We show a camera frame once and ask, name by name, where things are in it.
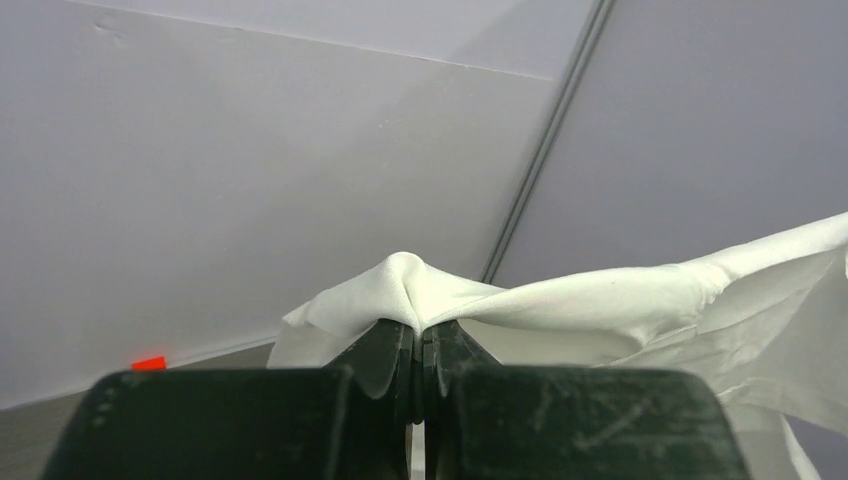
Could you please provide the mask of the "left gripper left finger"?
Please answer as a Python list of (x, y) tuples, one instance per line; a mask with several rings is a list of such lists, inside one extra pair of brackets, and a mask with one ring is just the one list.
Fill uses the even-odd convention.
[(405, 479), (413, 336), (381, 320), (317, 368), (122, 371), (46, 479)]

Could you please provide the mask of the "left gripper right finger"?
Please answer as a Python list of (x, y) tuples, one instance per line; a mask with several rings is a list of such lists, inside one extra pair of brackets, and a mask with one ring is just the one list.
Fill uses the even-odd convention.
[(718, 400), (670, 370), (507, 366), (457, 322), (422, 339), (429, 479), (746, 479)]

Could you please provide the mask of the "white shirt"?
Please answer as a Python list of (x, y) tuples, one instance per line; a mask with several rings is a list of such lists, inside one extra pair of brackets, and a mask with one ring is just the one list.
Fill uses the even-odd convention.
[(818, 477), (790, 418), (847, 430), (845, 214), (677, 264), (510, 289), (397, 252), (286, 314), (268, 366), (323, 366), (380, 319), (416, 336), (457, 320), (506, 364), (695, 374), (757, 479)]

